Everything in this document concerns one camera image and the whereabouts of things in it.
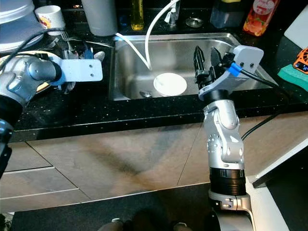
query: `black countertop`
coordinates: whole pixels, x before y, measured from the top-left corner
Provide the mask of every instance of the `black countertop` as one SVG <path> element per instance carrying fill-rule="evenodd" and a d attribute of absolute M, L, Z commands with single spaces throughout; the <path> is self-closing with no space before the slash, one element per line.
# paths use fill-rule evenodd
<path fill-rule="evenodd" d="M 145 24 L 149 25 L 158 11 L 149 10 L 145 13 Z M 265 54 L 261 66 L 272 78 L 288 90 L 292 96 L 286 113 L 308 110 L 308 94 L 302 88 L 288 83 L 277 76 L 278 71 L 292 64 L 300 48 L 283 36 L 294 17 L 289 16 L 275 20 L 273 18 L 266 33 L 259 37 L 246 34 L 241 28 L 216 29 L 209 23 L 211 9 L 182 9 L 177 27 L 170 27 L 158 21 L 152 34 L 186 34 L 228 32 L 233 34 L 241 44 L 256 46 Z M 122 22 L 129 20 L 129 11 L 119 11 Z M 80 16 L 83 12 L 66 12 L 71 16 Z M 201 28 L 190 28 L 185 25 L 185 19 L 200 17 L 205 24 Z M 120 25 L 119 32 L 124 35 L 145 35 L 147 28 L 141 32 L 133 32 L 130 26 Z M 92 41 L 102 41 L 113 44 L 112 37 L 96 37 L 88 31 L 86 23 L 75 23 L 70 35 L 78 35 Z M 33 46 L 35 50 L 43 46 L 51 38 Z M 49 138 L 60 138 L 75 135 L 86 135 L 110 131 L 169 126 L 175 124 L 196 123 L 203 121 L 204 104 L 197 95 L 162 97 L 151 99 L 111 101 L 108 99 L 108 84 L 113 59 L 113 49 L 95 46 L 95 51 L 106 53 L 103 62 L 103 81 L 77 83 L 74 90 L 61 94 L 54 89 L 48 89 L 35 96 L 25 109 L 15 126 L 12 142 L 30 141 Z M 282 96 L 273 89 L 236 91 L 231 98 L 239 117 L 270 115 L 282 108 Z"/>

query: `faucet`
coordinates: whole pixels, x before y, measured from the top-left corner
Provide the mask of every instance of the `faucet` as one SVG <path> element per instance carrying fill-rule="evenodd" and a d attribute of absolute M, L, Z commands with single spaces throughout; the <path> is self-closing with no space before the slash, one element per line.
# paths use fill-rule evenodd
<path fill-rule="evenodd" d="M 165 22 L 169 23 L 170 26 L 175 26 L 179 18 L 179 12 L 180 12 L 180 1 L 173 4 L 171 10 L 166 15 Z"/>

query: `sink basin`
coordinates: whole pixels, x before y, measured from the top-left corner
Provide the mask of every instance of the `sink basin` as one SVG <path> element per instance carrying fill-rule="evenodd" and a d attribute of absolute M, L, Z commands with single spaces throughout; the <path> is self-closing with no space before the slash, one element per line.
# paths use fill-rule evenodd
<path fill-rule="evenodd" d="M 128 39 L 144 53 L 145 36 L 128 36 Z M 124 41 L 115 43 L 115 66 L 110 79 L 109 97 L 112 100 L 142 99 L 161 97 L 153 86 L 156 76 L 165 72 L 181 75 L 187 82 L 187 89 L 182 95 L 198 93 L 194 83 L 193 53 L 196 46 L 204 52 L 205 67 L 210 68 L 211 47 L 217 48 L 223 56 L 225 52 L 240 45 L 229 33 L 152 35 L 149 40 L 149 53 L 153 70 L 149 71 L 132 48 Z M 266 80 L 275 82 L 259 66 L 256 74 Z M 236 90 L 268 88 L 253 79 L 247 80 Z"/>

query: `pink fruit label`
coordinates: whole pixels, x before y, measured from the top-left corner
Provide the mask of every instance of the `pink fruit label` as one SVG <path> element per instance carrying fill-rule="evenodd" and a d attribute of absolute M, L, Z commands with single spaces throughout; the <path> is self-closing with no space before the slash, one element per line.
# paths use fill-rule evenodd
<path fill-rule="evenodd" d="M 266 15 L 274 10 L 275 3 L 271 0 L 255 0 L 253 7 L 257 14 Z"/>

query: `white plate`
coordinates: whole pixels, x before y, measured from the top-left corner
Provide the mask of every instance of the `white plate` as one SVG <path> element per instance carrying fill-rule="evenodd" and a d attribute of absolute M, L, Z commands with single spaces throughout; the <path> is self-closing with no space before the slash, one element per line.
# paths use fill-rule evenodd
<path fill-rule="evenodd" d="M 154 88 L 161 96 L 181 95 L 187 88 L 186 80 L 175 73 L 162 73 L 153 81 Z"/>
<path fill-rule="evenodd" d="M 22 18 L 33 10 L 32 0 L 1 0 L 0 24 Z"/>
<path fill-rule="evenodd" d="M 10 52 L 16 49 L 29 36 L 43 30 L 41 24 L 36 20 L 34 13 L 0 25 L 0 52 Z M 31 40 L 26 47 L 29 47 L 42 39 L 44 35 L 37 36 Z"/>

